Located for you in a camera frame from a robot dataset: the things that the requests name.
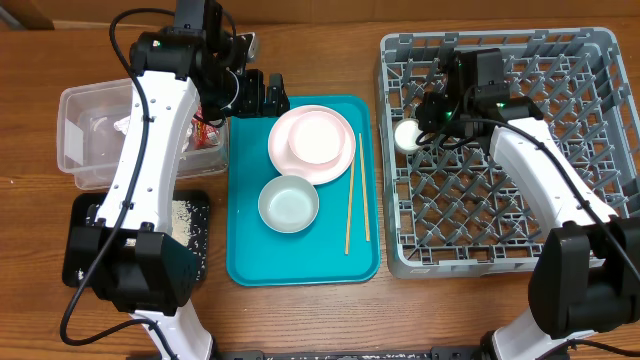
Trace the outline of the red snack wrapper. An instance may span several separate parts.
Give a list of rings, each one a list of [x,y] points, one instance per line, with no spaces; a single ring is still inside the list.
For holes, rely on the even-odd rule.
[[[192,119],[192,142],[195,150],[212,148],[222,143],[221,129],[204,122],[202,110],[198,109]]]

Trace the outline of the pink round plate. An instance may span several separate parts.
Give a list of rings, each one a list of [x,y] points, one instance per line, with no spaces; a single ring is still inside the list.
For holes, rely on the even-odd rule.
[[[288,137],[293,122],[312,110],[322,110],[338,117],[342,123],[346,140],[341,154],[332,162],[312,165],[298,159],[291,151]],[[306,179],[312,185],[329,183],[340,177],[350,166],[355,156],[356,140],[351,125],[337,111],[320,105],[305,105],[284,113],[273,125],[268,137],[268,155],[282,175],[295,175]]]

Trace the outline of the pink shallow bowl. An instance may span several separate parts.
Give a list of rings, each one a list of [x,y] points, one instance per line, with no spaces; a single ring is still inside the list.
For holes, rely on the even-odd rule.
[[[322,165],[332,162],[341,154],[345,140],[345,130],[337,116],[312,110],[293,122],[288,144],[298,159],[312,165]]]

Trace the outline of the white cup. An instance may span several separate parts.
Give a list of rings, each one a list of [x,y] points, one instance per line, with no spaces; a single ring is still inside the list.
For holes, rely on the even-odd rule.
[[[405,118],[398,121],[393,126],[393,142],[395,150],[399,153],[409,155],[420,149],[416,144],[416,139],[421,134],[417,119]]]

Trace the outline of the grey bowl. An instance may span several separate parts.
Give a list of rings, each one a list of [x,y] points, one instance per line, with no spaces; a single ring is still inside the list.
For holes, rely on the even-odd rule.
[[[319,212],[319,195],[302,177],[279,176],[261,190],[258,212],[270,229],[285,234],[297,233],[315,220]]]

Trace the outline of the white tissue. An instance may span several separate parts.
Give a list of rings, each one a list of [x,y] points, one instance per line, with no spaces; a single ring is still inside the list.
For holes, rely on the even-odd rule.
[[[113,127],[116,131],[121,132],[124,135],[127,135],[130,121],[131,121],[131,117],[126,116],[120,120],[115,121],[113,124]]]

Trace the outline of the white rice with food scrap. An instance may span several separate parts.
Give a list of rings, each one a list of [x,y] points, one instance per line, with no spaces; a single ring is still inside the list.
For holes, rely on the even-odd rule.
[[[74,200],[67,241],[70,241],[72,229],[76,226],[84,226],[86,221],[94,216],[95,208],[99,207],[105,198],[105,193],[83,193]],[[210,213],[209,198],[204,192],[179,191],[174,195],[171,237],[198,258],[197,283],[203,282],[207,276]]]

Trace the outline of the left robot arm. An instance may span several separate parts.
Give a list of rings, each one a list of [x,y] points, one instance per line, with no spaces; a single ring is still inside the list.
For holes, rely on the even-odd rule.
[[[215,359],[191,302],[202,262],[171,235],[183,143],[194,121],[277,117],[290,102],[280,74],[249,68],[255,38],[219,3],[180,1],[172,15],[119,55],[133,84],[128,132],[105,199],[69,231],[62,279],[144,327],[162,358]]]

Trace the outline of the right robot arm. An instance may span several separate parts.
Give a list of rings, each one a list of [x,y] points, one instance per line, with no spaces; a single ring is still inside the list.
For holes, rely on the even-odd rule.
[[[442,93],[416,111],[419,146],[478,142],[511,178],[546,236],[528,285],[528,307],[486,333],[476,359],[567,359],[569,350],[639,319],[639,223],[621,218],[584,183],[555,145],[544,114],[514,97],[497,48],[453,52]]]

